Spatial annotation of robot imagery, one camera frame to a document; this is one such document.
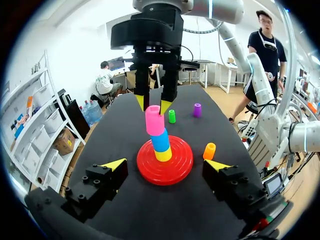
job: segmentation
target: glasses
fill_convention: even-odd
[[[261,21],[263,24],[269,24],[269,25],[272,24],[272,21],[270,21],[270,20],[260,19],[260,21]]]
[[[273,43],[273,42],[269,42],[269,41],[264,40],[263,37],[261,36],[260,31],[259,31],[259,36],[260,36],[262,44],[265,48],[273,50],[273,51],[278,50],[275,38],[273,38],[273,40],[274,40],[274,43]]]

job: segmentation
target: pink cup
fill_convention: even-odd
[[[151,136],[160,136],[165,131],[165,116],[159,112],[158,105],[151,105],[145,110],[146,132]]]

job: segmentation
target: man in black shirt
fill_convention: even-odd
[[[257,11],[261,28],[259,31],[251,33],[248,42],[250,53],[256,53],[262,63],[265,74],[270,82],[274,97],[277,97],[278,85],[284,92],[283,79],[286,71],[286,54],[281,42],[276,39],[273,34],[272,18],[263,10]],[[278,80],[278,60],[280,60],[280,79]],[[249,78],[247,85],[243,90],[244,96],[242,101],[234,110],[232,117],[229,118],[230,123],[235,122],[235,118],[241,113],[248,103],[257,103],[254,87],[252,85],[252,75]]]

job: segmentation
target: green cup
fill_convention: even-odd
[[[176,123],[176,113],[175,110],[169,110],[169,123],[175,124]]]

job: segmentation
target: white shelf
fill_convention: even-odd
[[[21,141],[21,139],[23,138],[23,136],[25,135],[26,131],[30,128],[30,126],[32,125],[32,123],[35,122],[35,120],[37,119],[37,117],[40,116],[41,113],[44,112],[44,110],[46,110],[47,107],[49,107],[57,98],[54,96],[53,98],[51,98],[49,101],[46,102],[46,104],[44,104],[32,117],[31,119],[25,124],[24,128],[22,129],[22,131],[20,132],[19,136],[17,137],[14,147],[12,149],[12,153],[15,154],[17,147]]]
[[[67,169],[68,169],[68,167],[69,167],[69,164],[70,164],[70,162],[71,162],[71,159],[72,159],[72,157],[74,156],[74,154],[75,154],[77,148],[79,147],[79,144],[80,144],[80,143],[81,143],[81,140],[78,139],[78,138],[76,138],[76,139],[75,139],[75,142],[74,142],[73,151],[70,152],[70,153],[67,154],[67,155],[61,156],[61,157],[63,158],[63,160],[65,160],[65,164],[64,164],[64,167],[63,167],[63,169],[62,169],[62,171],[61,171],[61,173],[60,173],[60,176],[59,176],[59,178],[58,178],[58,182],[57,182],[57,185],[56,185],[56,188],[55,188],[55,191],[56,191],[57,193],[59,193],[59,191],[60,191],[61,184],[62,184],[62,182],[63,182],[63,180],[64,180],[66,171],[67,171]]]
[[[4,99],[2,100],[1,104],[1,111],[5,111],[7,107],[12,103],[12,101],[20,94],[22,93],[26,88],[31,86],[34,82],[38,81],[38,79],[41,77],[41,75],[47,71],[48,69],[46,67],[41,68],[36,73],[30,75],[23,84],[18,85],[15,89],[13,89],[10,93],[6,94],[4,96]]]
[[[58,135],[61,133],[62,129],[64,129],[64,127],[67,125],[68,121],[65,120],[61,125],[60,127],[58,128],[58,130],[56,132],[53,132],[53,133],[50,133],[49,134],[49,137],[50,137],[50,144],[49,146],[45,149],[45,151],[42,153],[42,155],[40,156],[40,161],[39,161],[39,164],[38,164],[38,167],[36,168],[36,171],[34,172],[33,174],[33,181],[36,182],[37,181],[37,176],[38,176],[38,173],[39,173],[39,170],[41,168],[41,165],[42,163],[44,162],[45,158],[46,158],[46,155],[47,153],[49,152],[52,144],[54,143],[54,141],[56,140],[56,138],[58,137]]]
[[[39,82],[39,85],[41,85],[41,76],[43,76],[43,74],[45,74],[45,77],[47,77],[50,86],[52,87],[53,93],[54,93],[54,97],[51,98],[45,105],[43,105],[37,113],[35,113],[34,116],[32,116],[28,122],[25,124],[23,130],[21,131],[21,133],[19,134],[19,136],[17,137],[16,141],[15,141],[15,145],[12,149],[12,151],[9,150],[9,147],[7,146],[7,144],[5,143],[4,139],[7,139],[7,137],[4,135],[3,131],[0,131],[0,141],[1,144],[3,145],[3,148],[5,150],[5,152],[7,153],[7,155],[9,156],[9,158],[11,159],[12,163],[18,168],[18,170],[30,181],[32,182],[34,185],[36,185],[39,188],[42,188],[43,190],[46,189],[46,187],[44,187],[42,184],[37,182],[37,176],[39,174],[40,171],[40,167],[44,164],[44,159],[46,157],[46,155],[48,154],[50,148],[52,147],[53,142],[55,141],[55,139],[57,138],[57,136],[59,135],[59,133],[61,132],[61,130],[67,126],[67,124],[70,125],[70,130],[72,131],[72,133],[74,133],[77,137],[77,139],[75,140],[75,144],[74,144],[74,150],[70,153],[67,154],[65,156],[63,156],[62,158],[65,160],[65,166],[61,172],[60,178],[58,178],[58,186],[56,187],[57,192],[59,192],[60,190],[60,186],[63,182],[65,173],[67,171],[67,168],[69,166],[69,163],[73,157],[73,155],[75,154],[80,142],[83,143],[84,145],[86,144],[86,142],[84,141],[84,139],[81,137],[81,135],[79,134],[79,132],[77,131],[76,127],[74,126],[74,124],[72,123],[71,119],[68,116],[68,113],[66,112],[63,103],[61,102],[60,98],[59,98],[59,94],[58,91],[55,87],[55,83],[52,79],[51,76],[51,72],[50,72],[50,68],[49,68],[49,60],[48,60],[48,54],[47,51],[45,50],[41,59],[39,60],[39,62],[44,58],[44,67],[39,69],[38,72],[36,72],[35,74],[32,74],[30,76],[28,76],[25,81],[23,81],[22,84],[20,84],[19,86],[17,86],[15,89],[12,89],[12,91],[10,92],[6,92],[4,95],[2,95],[2,102],[1,102],[1,106],[0,106],[0,116],[5,115],[5,114],[10,114],[11,111],[7,110],[12,107],[12,104],[14,101],[17,100],[17,98],[24,93],[24,91],[28,91],[28,88],[33,87],[33,85],[38,84],[37,81]],[[40,160],[38,163],[38,166],[36,168],[36,171],[34,174],[29,174],[29,172],[22,166],[22,164],[20,163],[20,161],[18,161],[18,159],[16,158],[16,153],[17,153],[17,149],[20,149],[20,147],[22,147],[22,144],[24,144],[25,141],[27,141],[28,139],[26,139],[26,137],[28,137],[27,135],[29,134],[29,132],[31,132],[31,130],[33,130],[33,127],[37,127],[41,121],[42,116],[44,115],[44,111],[53,104],[54,101],[57,101],[57,104],[59,105],[60,110],[62,111],[64,117],[66,118],[66,120],[62,123],[62,125],[59,127],[59,129],[54,132],[54,133],[50,133],[49,137],[50,137],[50,144],[49,146],[45,149],[45,151],[41,154],[40,156]]]

